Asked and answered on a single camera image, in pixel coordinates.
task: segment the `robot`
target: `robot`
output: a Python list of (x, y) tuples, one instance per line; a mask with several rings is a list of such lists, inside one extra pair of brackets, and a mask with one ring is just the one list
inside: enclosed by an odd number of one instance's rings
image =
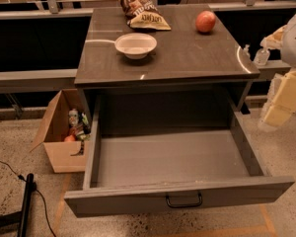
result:
[(267, 48), (279, 49), (282, 61), (292, 69), (284, 76), (275, 75), (259, 120), (259, 128), (275, 131), (296, 112), (296, 14), (288, 24), (261, 42)]

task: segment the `white bowl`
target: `white bowl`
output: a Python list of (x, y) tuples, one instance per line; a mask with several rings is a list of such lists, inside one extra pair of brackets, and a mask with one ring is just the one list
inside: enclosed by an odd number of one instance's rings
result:
[(156, 46), (155, 38), (139, 33), (124, 35), (115, 41), (116, 49), (130, 59), (144, 58)]

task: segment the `speckled floor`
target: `speckled floor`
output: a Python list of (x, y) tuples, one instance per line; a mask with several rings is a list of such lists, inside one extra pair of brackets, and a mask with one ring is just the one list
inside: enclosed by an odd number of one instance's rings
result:
[[(257, 129), (259, 109), (251, 111), (245, 125), (270, 173), (293, 176), (296, 181), (296, 115), (280, 130), (264, 133)], [(25, 117), (5, 119), (0, 113), (0, 160), (24, 176), (35, 174), (56, 236), (296, 237), (296, 183), (270, 204), (76, 218), (63, 196), (68, 190), (81, 189), (83, 174), (54, 174), (42, 146), (29, 152), (40, 118)], [(0, 164), (0, 215), (21, 209), (24, 187), (24, 182)], [(0, 236), (16, 236), (17, 228), (16, 224), (0, 228)], [(37, 193), (33, 194), (27, 236), (52, 236)]]

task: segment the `drawer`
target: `drawer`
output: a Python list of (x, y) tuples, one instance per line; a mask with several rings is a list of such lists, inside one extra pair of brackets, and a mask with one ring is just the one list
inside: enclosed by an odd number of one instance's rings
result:
[(276, 201), (293, 183), (272, 177), (223, 88), (97, 96), (76, 216)]

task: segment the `chip bag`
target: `chip bag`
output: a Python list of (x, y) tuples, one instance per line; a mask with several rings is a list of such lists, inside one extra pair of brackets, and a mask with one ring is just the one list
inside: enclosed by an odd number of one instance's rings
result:
[(118, 0), (133, 29), (170, 30), (152, 0)]

